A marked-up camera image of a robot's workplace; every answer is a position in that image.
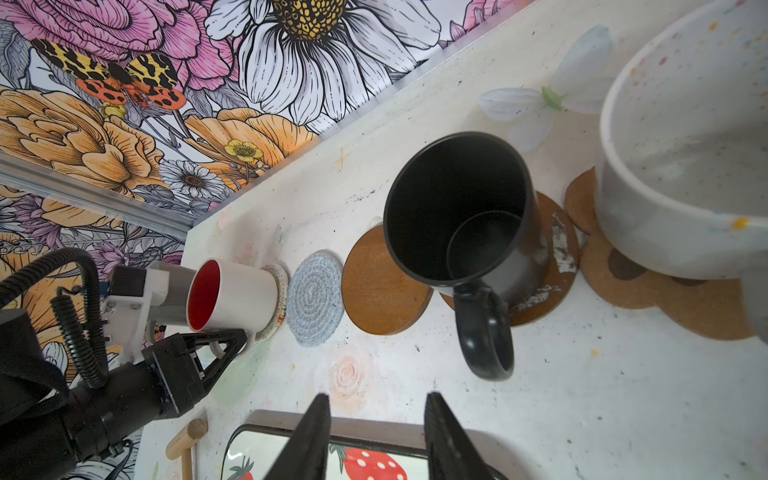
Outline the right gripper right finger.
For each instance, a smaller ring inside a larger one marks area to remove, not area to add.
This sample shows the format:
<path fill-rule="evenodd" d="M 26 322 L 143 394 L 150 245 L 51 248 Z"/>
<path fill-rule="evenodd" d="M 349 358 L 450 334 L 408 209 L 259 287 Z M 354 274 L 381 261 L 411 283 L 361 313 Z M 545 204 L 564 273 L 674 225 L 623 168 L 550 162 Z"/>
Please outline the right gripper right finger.
<path fill-rule="evenodd" d="M 427 395 L 424 430 L 430 479 L 493 478 L 486 463 L 438 392 Z"/>

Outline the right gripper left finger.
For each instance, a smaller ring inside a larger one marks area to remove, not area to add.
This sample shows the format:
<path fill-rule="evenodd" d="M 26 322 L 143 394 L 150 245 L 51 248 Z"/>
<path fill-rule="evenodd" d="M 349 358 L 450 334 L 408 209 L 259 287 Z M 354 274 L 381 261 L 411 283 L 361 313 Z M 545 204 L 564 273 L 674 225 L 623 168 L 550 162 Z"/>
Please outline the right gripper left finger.
<path fill-rule="evenodd" d="M 326 477 L 331 423 L 329 397 L 318 394 L 264 479 L 323 480 Z"/>

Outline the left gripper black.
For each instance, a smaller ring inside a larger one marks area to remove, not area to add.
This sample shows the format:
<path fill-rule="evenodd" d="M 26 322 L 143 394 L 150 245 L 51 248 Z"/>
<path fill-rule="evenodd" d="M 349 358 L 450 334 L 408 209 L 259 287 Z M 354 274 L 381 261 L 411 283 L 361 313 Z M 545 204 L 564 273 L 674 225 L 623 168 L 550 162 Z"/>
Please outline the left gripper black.
<path fill-rule="evenodd" d="M 205 367 L 212 367 L 215 399 L 241 394 L 241 369 L 249 336 L 243 329 L 172 335 L 143 351 L 140 363 L 112 370 L 105 386 L 78 386 L 70 392 L 63 424 L 74 456 L 83 462 L 121 448 L 145 425 L 178 418 L 207 395 Z"/>

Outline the red inside white mug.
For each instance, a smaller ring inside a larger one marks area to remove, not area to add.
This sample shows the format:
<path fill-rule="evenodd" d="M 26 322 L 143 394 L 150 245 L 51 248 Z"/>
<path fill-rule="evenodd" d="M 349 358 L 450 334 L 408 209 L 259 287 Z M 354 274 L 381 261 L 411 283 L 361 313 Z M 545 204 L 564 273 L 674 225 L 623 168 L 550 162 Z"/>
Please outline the red inside white mug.
<path fill-rule="evenodd" d="M 272 318 L 277 285 L 262 269 L 209 259 L 197 270 L 187 303 L 187 325 L 195 332 L 244 329 L 256 333 Z"/>

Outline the multicolour zigzag woven coaster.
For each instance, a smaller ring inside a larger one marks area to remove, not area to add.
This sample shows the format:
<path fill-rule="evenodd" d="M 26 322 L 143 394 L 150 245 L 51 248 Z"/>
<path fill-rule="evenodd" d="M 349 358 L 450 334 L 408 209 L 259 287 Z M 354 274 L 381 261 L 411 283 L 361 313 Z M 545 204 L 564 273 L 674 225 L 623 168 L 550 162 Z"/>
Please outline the multicolour zigzag woven coaster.
<path fill-rule="evenodd" d="M 278 264 L 268 264 L 262 267 L 264 271 L 269 272 L 277 285 L 277 303 L 269 323 L 254 335 L 256 343 L 264 342 L 270 339 L 282 326 L 286 317 L 286 307 L 289 289 L 289 275 L 285 269 Z"/>

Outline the grey woven coaster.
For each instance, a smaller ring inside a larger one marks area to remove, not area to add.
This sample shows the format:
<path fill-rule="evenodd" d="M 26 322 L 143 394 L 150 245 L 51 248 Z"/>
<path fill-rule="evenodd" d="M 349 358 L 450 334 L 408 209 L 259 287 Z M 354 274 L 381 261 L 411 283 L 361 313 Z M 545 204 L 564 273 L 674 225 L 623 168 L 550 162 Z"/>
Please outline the grey woven coaster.
<path fill-rule="evenodd" d="M 309 255 L 290 280 L 286 320 L 302 347 L 317 347 L 337 329 L 344 314 L 342 265 L 329 251 Z"/>

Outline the plain brown wooden coaster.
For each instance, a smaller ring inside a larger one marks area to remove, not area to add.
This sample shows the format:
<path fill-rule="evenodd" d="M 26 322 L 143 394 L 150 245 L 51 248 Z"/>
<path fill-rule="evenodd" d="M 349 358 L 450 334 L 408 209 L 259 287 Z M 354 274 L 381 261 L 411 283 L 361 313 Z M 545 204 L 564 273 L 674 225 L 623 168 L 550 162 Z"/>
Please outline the plain brown wooden coaster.
<path fill-rule="evenodd" d="M 360 330 L 378 336 L 403 332 L 426 310 L 433 290 L 404 273 L 377 225 L 351 249 L 341 281 L 345 311 Z"/>

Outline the scratched brown wooden coaster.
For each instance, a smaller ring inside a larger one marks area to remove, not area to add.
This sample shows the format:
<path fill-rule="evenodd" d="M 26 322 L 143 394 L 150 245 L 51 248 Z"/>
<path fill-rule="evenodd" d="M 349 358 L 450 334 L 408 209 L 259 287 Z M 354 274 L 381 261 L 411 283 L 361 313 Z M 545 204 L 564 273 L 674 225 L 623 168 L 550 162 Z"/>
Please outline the scratched brown wooden coaster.
<path fill-rule="evenodd" d="M 525 298 L 509 303 L 511 328 L 533 323 L 557 308 L 572 288 L 581 258 L 576 228 L 565 209 L 538 191 L 542 239 L 548 247 L 546 274 Z"/>

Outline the black mug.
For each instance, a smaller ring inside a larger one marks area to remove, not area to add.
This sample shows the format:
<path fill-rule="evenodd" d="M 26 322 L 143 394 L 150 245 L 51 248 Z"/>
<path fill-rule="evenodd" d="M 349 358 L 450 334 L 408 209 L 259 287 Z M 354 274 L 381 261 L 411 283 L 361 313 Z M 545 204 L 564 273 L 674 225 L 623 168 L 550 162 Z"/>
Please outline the black mug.
<path fill-rule="evenodd" d="M 459 132 L 417 152 L 383 216 L 396 265 L 453 300 L 464 359 L 478 377 L 511 377 L 513 305 L 543 284 L 550 253 L 522 156 L 501 138 Z"/>

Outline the cork paw print coaster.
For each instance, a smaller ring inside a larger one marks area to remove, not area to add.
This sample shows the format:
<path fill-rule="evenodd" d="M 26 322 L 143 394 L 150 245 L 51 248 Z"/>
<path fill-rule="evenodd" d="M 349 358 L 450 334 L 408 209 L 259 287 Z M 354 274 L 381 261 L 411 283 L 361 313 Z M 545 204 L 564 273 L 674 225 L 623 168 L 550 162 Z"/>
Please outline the cork paw print coaster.
<path fill-rule="evenodd" d="M 631 310 L 659 308 L 679 326 L 708 339 L 753 337 L 737 280 L 692 280 L 664 275 L 631 261 L 607 240 L 595 214 L 596 175 L 589 169 L 567 187 L 564 206 L 586 234 L 580 270 L 609 304 Z"/>

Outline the grey mug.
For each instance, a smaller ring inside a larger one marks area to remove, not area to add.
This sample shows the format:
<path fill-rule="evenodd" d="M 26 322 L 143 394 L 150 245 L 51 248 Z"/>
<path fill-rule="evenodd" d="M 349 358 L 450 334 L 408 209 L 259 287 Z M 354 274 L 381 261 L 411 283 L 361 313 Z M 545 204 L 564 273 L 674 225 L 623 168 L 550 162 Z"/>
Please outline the grey mug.
<path fill-rule="evenodd" d="M 159 306 L 152 306 L 148 319 L 156 324 L 186 326 L 186 303 L 196 272 L 192 269 L 160 261 L 154 261 L 150 269 L 169 273 L 168 293 Z"/>

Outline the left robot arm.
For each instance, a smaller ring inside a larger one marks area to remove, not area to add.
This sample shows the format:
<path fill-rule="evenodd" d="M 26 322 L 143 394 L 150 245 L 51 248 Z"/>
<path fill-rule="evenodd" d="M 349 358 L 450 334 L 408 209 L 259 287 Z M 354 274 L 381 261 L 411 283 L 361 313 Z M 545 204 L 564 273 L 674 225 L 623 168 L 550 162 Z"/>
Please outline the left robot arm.
<path fill-rule="evenodd" d="M 145 425 L 178 418 L 213 388 L 244 348 L 242 329 L 174 334 L 123 364 L 105 386 L 69 388 L 48 362 L 23 309 L 1 313 L 1 476 L 59 479 L 95 456 L 119 452 Z"/>

